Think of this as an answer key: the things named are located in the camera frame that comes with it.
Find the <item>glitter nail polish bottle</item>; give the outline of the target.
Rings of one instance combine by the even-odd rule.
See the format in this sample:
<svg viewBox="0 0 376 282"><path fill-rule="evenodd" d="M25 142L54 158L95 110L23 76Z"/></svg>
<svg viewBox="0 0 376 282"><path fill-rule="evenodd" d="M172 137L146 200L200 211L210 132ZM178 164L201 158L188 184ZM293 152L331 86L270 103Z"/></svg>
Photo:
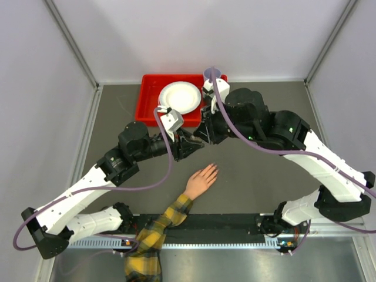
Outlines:
<svg viewBox="0 0 376 282"><path fill-rule="evenodd" d="M205 144L205 141L203 139L201 139L201 138L199 138L199 137L197 137L195 135L192 135L190 139L191 139L192 142L200 143L202 145Z"/></svg>

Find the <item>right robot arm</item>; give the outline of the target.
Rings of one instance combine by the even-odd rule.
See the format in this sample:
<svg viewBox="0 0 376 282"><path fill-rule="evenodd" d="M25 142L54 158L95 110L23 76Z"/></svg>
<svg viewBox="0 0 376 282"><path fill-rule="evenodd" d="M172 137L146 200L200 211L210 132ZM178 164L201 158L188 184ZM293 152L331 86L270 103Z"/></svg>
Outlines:
<svg viewBox="0 0 376 282"><path fill-rule="evenodd" d="M298 114L269 111L261 93L247 88L230 90L226 85L217 96L213 86L205 86L203 98L206 105L196 137L213 145L228 137L244 139L294 162L321 183L307 196L280 203L273 217L262 221L262 232L286 233L321 217L344 223L370 212L371 198L365 190L374 186L375 174L346 164Z"/></svg>

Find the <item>yellow plaid sleeve forearm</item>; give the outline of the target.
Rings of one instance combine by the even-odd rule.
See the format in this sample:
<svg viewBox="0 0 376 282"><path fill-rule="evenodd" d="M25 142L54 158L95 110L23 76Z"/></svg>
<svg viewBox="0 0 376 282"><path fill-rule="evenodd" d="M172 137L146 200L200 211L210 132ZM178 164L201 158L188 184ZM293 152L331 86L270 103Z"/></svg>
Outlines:
<svg viewBox="0 0 376 282"><path fill-rule="evenodd" d="M126 281L162 281L160 251L167 230L182 224L192 205L193 201L181 194L163 214L145 225L136 238L137 249L125 258Z"/></svg>

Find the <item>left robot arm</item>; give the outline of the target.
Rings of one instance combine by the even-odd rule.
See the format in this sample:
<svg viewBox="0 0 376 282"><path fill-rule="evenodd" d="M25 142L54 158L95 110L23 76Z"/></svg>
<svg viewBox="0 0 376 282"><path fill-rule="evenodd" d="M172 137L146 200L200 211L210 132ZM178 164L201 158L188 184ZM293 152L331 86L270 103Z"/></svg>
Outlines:
<svg viewBox="0 0 376 282"><path fill-rule="evenodd" d="M99 212L82 214L96 199L110 190L122 190L125 181L139 172L138 163L168 155L169 162L187 158L204 143L185 129L171 135L162 130L150 136L142 122L131 122L110 149L65 194L38 209L25 209L21 216L43 259L61 254L68 246L97 234L127 234L134 217L124 203Z"/></svg>

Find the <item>mannequin hand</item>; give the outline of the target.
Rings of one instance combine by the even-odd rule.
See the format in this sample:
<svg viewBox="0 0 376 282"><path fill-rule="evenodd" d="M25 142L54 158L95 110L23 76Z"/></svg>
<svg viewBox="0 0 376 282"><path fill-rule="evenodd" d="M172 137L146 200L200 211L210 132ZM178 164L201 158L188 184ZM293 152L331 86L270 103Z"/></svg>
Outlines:
<svg viewBox="0 0 376 282"><path fill-rule="evenodd" d="M218 172L217 165L213 163L197 171L188 179L183 194L191 200L198 198L216 181Z"/></svg>

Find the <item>white paper plates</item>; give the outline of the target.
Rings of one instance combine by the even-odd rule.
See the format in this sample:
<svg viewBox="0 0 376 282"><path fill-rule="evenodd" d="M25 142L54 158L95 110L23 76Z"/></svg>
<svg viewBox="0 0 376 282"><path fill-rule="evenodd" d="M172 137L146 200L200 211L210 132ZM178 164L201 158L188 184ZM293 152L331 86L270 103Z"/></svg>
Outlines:
<svg viewBox="0 0 376 282"><path fill-rule="evenodd" d="M192 83L178 81L166 85L160 92L160 106L172 108L185 115L193 112L202 101L199 89Z"/></svg>

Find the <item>lavender plastic cup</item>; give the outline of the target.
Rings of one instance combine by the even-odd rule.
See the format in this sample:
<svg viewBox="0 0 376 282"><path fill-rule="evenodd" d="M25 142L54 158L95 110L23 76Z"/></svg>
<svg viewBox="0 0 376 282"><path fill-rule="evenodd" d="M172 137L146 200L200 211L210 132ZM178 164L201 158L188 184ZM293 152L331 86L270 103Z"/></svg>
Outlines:
<svg viewBox="0 0 376 282"><path fill-rule="evenodd" d="M221 71L218 70L217 68L207 68L204 72L203 72L203 79L204 81L207 81L209 79L212 78L212 73L214 74L214 76L216 78L221 78Z"/></svg>

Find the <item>red plastic tray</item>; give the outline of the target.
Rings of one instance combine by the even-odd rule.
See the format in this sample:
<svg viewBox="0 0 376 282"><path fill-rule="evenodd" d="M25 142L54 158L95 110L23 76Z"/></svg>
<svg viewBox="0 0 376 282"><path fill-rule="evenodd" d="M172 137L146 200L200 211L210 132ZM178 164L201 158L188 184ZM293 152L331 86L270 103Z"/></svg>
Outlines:
<svg viewBox="0 0 376 282"><path fill-rule="evenodd" d="M145 74L140 86L135 120L157 127L153 111L158 105L159 94L166 85L178 81L192 83L201 90L204 77L202 74Z"/></svg>

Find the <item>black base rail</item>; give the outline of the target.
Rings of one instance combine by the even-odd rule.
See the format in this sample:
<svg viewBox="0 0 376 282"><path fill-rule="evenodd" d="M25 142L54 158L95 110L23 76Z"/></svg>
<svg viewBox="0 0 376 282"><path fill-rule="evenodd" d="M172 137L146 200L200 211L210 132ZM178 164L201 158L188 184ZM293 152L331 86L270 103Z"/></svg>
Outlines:
<svg viewBox="0 0 376 282"><path fill-rule="evenodd" d="M176 227L168 227L167 235L179 237L188 233L202 231L245 230L246 233L258 233L264 218L272 217L267 214L189 214L183 223Z"/></svg>

